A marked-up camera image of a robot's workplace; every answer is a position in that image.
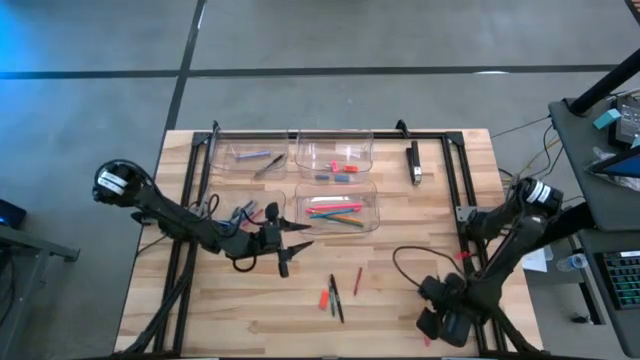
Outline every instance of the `clear plastic bin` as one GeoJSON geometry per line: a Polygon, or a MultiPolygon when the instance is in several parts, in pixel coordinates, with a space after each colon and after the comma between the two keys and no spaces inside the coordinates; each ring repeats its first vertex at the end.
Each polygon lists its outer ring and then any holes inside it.
{"type": "Polygon", "coordinates": [[[301,176],[321,184],[365,181],[373,165],[373,133],[368,130],[328,131],[330,136],[325,131],[298,133],[295,161],[301,176]]]}
{"type": "MultiPolygon", "coordinates": [[[[286,204],[286,196],[282,191],[246,191],[246,190],[222,190],[216,191],[216,185],[211,186],[210,194],[216,193],[220,197],[218,208],[211,215],[211,218],[219,221],[222,225],[235,226],[239,217],[237,208],[244,208],[253,201],[253,205],[248,209],[247,213],[254,222],[265,221],[264,210],[272,202],[278,204],[280,216],[284,216],[284,208],[286,204]]],[[[258,231],[257,225],[251,224],[246,218],[242,217],[240,229],[245,231],[258,231]]]]}
{"type": "Polygon", "coordinates": [[[377,194],[376,186],[371,181],[352,185],[298,184],[295,193],[295,222],[312,226],[302,230],[305,234],[358,234],[373,231],[380,226],[377,194]],[[327,217],[328,213],[343,211],[345,213],[327,217]]]}
{"type": "Polygon", "coordinates": [[[216,135],[211,166],[225,175],[256,179],[282,179],[289,160],[288,131],[243,134],[220,131],[216,135]]]}

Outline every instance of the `keyboard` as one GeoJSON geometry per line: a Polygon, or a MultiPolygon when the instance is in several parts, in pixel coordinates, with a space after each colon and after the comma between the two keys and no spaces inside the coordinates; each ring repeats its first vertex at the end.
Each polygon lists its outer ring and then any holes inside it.
{"type": "Polygon", "coordinates": [[[618,310],[640,308],[640,251],[595,254],[618,310]]]}

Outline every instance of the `gray floor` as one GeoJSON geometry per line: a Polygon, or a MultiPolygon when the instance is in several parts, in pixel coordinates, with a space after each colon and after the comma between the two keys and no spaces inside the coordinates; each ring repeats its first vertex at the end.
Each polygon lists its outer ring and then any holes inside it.
{"type": "MultiPolygon", "coordinates": [[[[3,0],[0,72],[177,70],[195,0],[3,0]]],[[[330,66],[598,65],[640,46],[622,0],[481,2],[209,0],[193,69],[330,66]]],[[[577,96],[603,73],[190,79],[176,128],[489,128],[496,133],[577,96]]],[[[140,228],[91,200],[93,172],[124,157],[153,171],[176,80],[0,81],[0,198],[30,212],[26,229],[82,248],[53,261],[31,314],[24,359],[108,354],[140,228]]],[[[640,86],[635,77],[625,88],[640,86]]],[[[520,170],[543,122],[494,141],[520,170]]],[[[534,170],[544,166],[533,164],[534,170]]],[[[566,158],[548,182],[579,189],[566,158]]],[[[545,347],[625,358],[610,326],[578,326],[577,286],[531,288],[545,347]],[[562,334],[571,331],[571,339],[562,334]]]]}

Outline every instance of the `wooden tabletop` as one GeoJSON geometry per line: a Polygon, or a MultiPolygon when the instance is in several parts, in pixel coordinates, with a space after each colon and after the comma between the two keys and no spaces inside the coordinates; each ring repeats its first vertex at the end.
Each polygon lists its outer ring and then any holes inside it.
{"type": "MultiPolygon", "coordinates": [[[[503,192],[487,130],[463,130],[469,166],[479,206],[503,202],[503,192]]],[[[187,166],[192,131],[167,133],[158,165],[157,183],[162,192],[179,202],[187,166]]],[[[287,246],[303,241],[315,243],[296,255],[289,278],[278,275],[275,256],[258,259],[250,273],[238,273],[222,254],[198,252],[186,334],[184,356],[341,356],[410,357],[473,356],[477,346],[473,333],[462,348],[443,341],[427,347],[425,336],[415,327],[426,305],[414,285],[395,269],[391,254],[401,245],[428,246],[454,256],[460,251],[442,145],[419,140],[423,179],[411,185],[405,148],[408,140],[375,140],[374,165],[369,180],[378,191],[380,226],[366,236],[313,238],[297,232],[284,233],[287,246]],[[358,268],[363,268],[357,296],[353,287],[358,268]],[[320,295],[333,273],[344,309],[345,323],[318,309],[320,295]]],[[[462,202],[466,203],[458,156],[452,147],[462,202]]],[[[291,142],[287,174],[283,180],[255,181],[248,177],[222,176],[214,169],[210,190],[222,203],[237,199],[240,192],[281,191],[286,196],[284,215],[295,220],[294,192],[305,181],[294,162],[291,142]]],[[[199,179],[201,165],[197,167],[199,179]]],[[[142,233],[140,246],[160,237],[157,228],[142,233]]],[[[490,252],[498,241],[493,241],[490,252]]],[[[167,272],[171,241],[149,248],[136,260],[124,308],[116,350],[130,345],[157,311],[167,272]]],[[[399,262],[413,279],[426,275],[441,278],[455,271],[447,259],[427,252],[400,253],[399,262]]],[[[516,268],[503,287],[501,305],[516,328],[534,346],[542,343],[524,272],[516,268]]],[[[169,319],[167,343],[173,339],[178,306],[169,319]]],[[[489,327],[485,327],[491,338],[489,327]]]]}

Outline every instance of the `computer monitor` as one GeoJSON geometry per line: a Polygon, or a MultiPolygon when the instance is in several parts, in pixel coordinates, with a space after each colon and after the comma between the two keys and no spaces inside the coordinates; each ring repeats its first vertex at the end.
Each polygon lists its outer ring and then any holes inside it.
{"type": "Polygon", "coordinates": [[[640,146],[593,164],[589,169],[598,174],[640,178],[640,146]]]}

